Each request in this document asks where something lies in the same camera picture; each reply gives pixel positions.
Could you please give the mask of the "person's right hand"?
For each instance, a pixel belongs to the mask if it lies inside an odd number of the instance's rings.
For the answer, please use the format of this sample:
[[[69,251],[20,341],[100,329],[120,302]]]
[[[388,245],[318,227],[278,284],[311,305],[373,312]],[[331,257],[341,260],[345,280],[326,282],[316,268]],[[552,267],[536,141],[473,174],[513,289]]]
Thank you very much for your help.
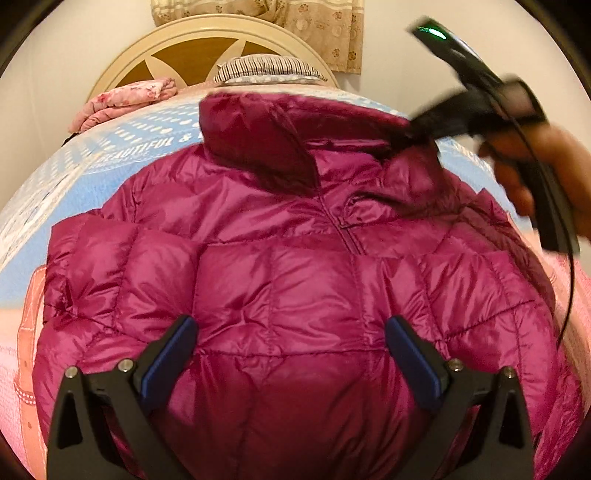
[[[528,126],[523,136],[494,133],[485,137],[478,155],[494,161],[496,180],[521,216],[535,214],[535,201],[517,165],[538,160],[552,166],[571,203],[577,234],[590,237],[590,151],[571,133],[549,123]]]

